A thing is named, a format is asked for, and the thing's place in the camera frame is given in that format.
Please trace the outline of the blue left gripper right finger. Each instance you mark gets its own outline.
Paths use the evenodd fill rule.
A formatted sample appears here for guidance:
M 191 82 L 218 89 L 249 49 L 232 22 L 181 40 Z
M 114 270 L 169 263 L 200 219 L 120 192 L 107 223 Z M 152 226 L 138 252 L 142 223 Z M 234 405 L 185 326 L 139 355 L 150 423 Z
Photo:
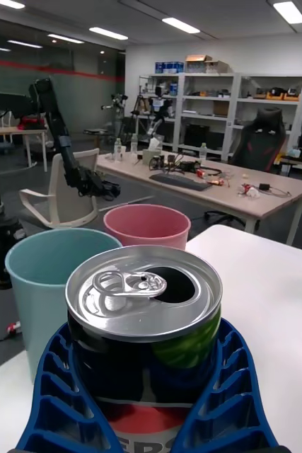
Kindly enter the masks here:
M 215 373 L 180 429 L 180 451 L 259 452 L 277 446 L 250 350 L 222 319 Z

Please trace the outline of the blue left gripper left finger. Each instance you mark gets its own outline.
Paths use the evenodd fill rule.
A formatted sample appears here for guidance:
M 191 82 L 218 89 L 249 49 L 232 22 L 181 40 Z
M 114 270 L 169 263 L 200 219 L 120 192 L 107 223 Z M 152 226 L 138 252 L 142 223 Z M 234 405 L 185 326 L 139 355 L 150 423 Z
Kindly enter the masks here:
M 67 324 L 40 358 L 32 407 L 16 449 L 24 452 L 116 452 L 117 437 L 86 395 L 72 362 Z

